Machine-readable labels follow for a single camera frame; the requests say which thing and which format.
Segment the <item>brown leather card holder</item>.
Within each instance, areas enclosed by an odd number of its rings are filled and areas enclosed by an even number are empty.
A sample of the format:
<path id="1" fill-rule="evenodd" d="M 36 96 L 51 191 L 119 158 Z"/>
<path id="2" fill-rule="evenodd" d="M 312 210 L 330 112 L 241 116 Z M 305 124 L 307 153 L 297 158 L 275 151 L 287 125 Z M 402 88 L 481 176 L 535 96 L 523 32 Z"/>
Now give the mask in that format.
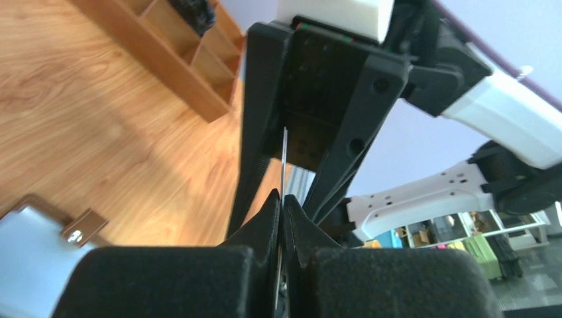
<path id="1" fill-rule="evenodd" d="M 78 262 L 109 245 L 107 219 L 77 217 L 40 196 L 24 195 L 1 212 L 1 316 L 50 317 Z"/>

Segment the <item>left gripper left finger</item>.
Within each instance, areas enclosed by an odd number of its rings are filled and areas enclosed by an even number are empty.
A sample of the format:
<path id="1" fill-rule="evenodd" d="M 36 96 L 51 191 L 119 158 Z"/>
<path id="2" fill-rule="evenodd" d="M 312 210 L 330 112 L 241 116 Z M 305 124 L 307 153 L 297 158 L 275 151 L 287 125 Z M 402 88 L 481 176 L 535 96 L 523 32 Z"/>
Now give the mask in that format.
<path id="1" fill-rule="evenodd" d="M 215 247 L 110 246 L 78 263 L 55 317 L 275 317 L 280 194 Z"/>

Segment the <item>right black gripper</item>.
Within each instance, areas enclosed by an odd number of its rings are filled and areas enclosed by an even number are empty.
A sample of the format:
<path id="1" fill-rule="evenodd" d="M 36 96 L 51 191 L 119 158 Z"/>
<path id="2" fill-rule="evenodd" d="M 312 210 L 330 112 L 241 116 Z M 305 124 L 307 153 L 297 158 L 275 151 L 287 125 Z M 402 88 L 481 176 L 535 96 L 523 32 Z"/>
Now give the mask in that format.
<path id="1" fill-rule="evenodd" d="M 226 237 L 238 231 L 272 159 L 317 172 L 304 203 L 319 224 L 408 82 L 410 62 L 365 36 L 296 16 L 247 32 L 240 170 Z"/>

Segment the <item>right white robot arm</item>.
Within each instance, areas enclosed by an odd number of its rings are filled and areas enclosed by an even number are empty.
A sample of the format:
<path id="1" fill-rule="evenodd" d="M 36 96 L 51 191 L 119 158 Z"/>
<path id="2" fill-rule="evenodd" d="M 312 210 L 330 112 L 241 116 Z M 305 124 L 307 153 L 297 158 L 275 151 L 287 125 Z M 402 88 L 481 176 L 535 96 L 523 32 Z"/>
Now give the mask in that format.
<path id="1" fill-rule="evenodd" d="M 528 215 L 561 200 L 561 106 L 516 79 L 438 1 L 279 1 L 247 33 L 240 174 L 227 235 L 275 156 L 315 177 L 302 206 L 360 246 L 448 214 Z M 488 141 L 434 175 L 347 197 L 398 101 Z"/>

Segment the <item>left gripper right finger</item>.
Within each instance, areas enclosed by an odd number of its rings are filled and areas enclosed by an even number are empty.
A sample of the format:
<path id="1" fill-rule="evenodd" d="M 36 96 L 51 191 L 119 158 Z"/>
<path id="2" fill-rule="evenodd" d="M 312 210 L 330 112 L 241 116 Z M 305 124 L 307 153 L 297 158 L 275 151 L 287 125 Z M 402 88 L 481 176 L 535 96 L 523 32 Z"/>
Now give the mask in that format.
<path id="1" fill-rule="evenodd" d="M 284 198 L 291 317 L 501 317 L 480 266 L 454 249 L 343 248 Z"/>

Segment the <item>brown wooden compartment tray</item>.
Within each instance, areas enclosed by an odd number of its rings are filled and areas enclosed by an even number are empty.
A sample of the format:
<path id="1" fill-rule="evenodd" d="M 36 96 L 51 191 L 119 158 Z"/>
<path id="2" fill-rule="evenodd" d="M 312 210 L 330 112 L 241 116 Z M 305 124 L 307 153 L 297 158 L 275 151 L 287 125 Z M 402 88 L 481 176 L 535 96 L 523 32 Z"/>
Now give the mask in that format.
<path id="1" fill-rule="evenodd" d="M 231 110 L 246 35 L 220 1 L 199 35 L 169 1 L 73 1 L 84 15 L 210 123 Z"/>

